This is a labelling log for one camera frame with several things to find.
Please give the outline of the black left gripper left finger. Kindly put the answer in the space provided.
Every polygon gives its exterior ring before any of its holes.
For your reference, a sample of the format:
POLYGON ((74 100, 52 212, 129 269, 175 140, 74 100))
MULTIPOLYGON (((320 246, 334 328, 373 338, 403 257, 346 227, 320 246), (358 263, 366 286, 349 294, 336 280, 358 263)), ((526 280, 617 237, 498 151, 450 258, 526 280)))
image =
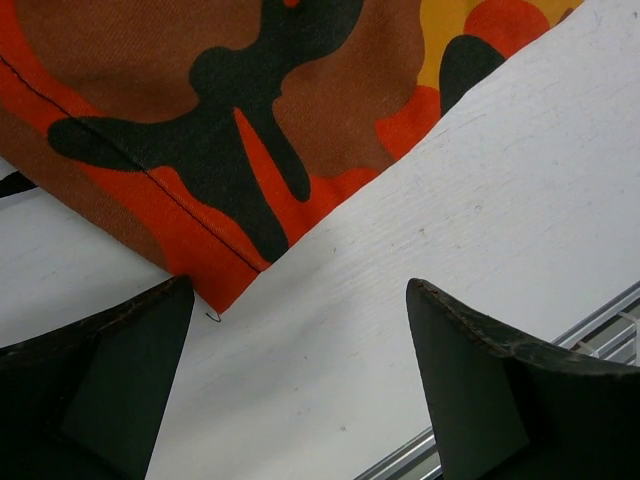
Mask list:
POLYGON ((2 348, 2 478, 145 478, 194 301, 174 277, 2 348))

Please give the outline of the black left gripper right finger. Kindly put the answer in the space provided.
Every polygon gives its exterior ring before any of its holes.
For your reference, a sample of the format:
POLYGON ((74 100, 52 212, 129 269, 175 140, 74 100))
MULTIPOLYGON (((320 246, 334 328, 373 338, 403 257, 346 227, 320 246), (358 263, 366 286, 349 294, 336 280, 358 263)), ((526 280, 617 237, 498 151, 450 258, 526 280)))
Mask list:
POLYGON ((411 336, 446 479, 635 479, 639 370, 574 352, 413 279, 411 336))

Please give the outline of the orange camouflage trousers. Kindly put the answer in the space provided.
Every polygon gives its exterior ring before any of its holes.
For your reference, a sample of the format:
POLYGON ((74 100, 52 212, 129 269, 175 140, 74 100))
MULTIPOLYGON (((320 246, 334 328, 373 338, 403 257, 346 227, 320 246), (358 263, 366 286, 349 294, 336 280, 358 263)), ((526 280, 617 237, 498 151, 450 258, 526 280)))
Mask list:
POLYGON ((5 1, 1 154, 227 310, 573 1, 5 1))

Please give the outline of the aluminium rail frame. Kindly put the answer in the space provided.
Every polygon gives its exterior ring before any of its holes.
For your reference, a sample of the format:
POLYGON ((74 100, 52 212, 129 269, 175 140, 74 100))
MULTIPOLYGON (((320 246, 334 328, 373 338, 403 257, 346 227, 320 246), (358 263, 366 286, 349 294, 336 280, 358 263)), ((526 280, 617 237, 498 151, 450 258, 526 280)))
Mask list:
MULTIPOLYGON (((571 351, 626 365, 639 364, 637 283, 578 322, 554 343, 571 351)), ((432 428, 369 467, 357 480, 440 479, 442 470, 432 428)))

